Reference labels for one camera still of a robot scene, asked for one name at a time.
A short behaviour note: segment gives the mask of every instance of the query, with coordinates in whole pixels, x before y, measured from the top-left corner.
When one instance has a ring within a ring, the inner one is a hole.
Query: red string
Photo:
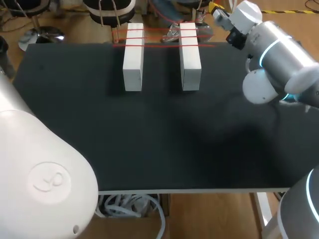
[[[125,47],[125,46],[142,46],[142,47],[154,47],[154,48],[171,48],[181,47],[180,45],[125,45],[125,44],[113,44],[114,47]],[[183,45],[183,46],[198,46],[198,47],[215,47],[215,45],[198,44],[198,45]]]
[[[198,36],[179,36],[175,38],[190,38],[190,37],[211,37],[211,35],[198,35]],[[123,37],[119,38],[119,40],[126,39],[159,39],[159,38],[172,38],[171,36],[143,36],[143,37]]]

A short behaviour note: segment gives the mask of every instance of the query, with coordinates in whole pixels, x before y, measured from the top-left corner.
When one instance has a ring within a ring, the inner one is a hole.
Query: white cable
[[[95,210],[95,214],[101,218],[144,217],[151,206],[151,202],[154,203],[155,207],[153,210],[159,210],[159,216],[161,219],[161,227],[156,239],[162,238],[165,231],[165,215],[160,205],[159,194],[157,194],[158,199],[155,199],[147,194],[115,194],[108,196],[105,200],[106,197],[107,196],[100,196]],[[106,215],[104,215],[100,210],[102,206],[106,212]]]
[[[149,199],[150,201],[152,201],[153,203],[155,203],[155,205],[158,207],[159,209],[159,216],[160,216],[160,220],[161,220],[161,226],[160,226],[160,230],[159,230],[159,233],[158,233],[158,236],[156,237],[156,239],[161,239],[163,234],[164,234],[164,231],[165,231],[165,215],[164,215],[164,212],[163,212],[163,208],[161,208],[161,205],[159,204],[159,202],[151,197],[150,195],[147,195],[147,194],[139,194],[139,195],[135,195],[133,197],[139,197],[139,196],[142,196],[143,198],[146,198],[146,199]]]

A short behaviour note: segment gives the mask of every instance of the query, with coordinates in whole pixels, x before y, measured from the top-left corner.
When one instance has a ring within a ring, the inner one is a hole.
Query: black tabletop
[[[319,111],[253,105],[245,55],[200,48],[200,90],[181,90],[178,48],[145,48],[142,92],[125,92],[124,48],[28,47],[14,85],[35,115],[92,165],[100,191],[263,189],[319,163]]]

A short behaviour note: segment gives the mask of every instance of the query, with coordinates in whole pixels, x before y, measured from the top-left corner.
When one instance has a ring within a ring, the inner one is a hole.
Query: chair leg
[[[111,34],[112,34],[112,42],[117,44],[119,43],[119,31],[118,31],[118,26],[115,28],[111,28]]]
[[[35,28],[35,30],[40,33],[40,23],[39,23],[39,19],[37,16],[33,16],[31,17],[31,21],[33,24],[33,27]]]
[[[62,31],[53,26],[40,26],[37,16],[31,18],[33,28],[19,39],[19,47],[26,51],[29,44],[34,43],[61,43],[65,36]]]

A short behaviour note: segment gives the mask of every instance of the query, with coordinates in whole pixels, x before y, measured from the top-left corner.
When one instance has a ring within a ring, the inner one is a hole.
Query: wooden block
[[[201,63],[195,23],[181,23],[180,36],[179,55],[182,88],[184,91],[198,91]]]
[[[126,91],[141,91],[143,79],[144,37],[142,23],[129,23],[123,62],[123,76]]]

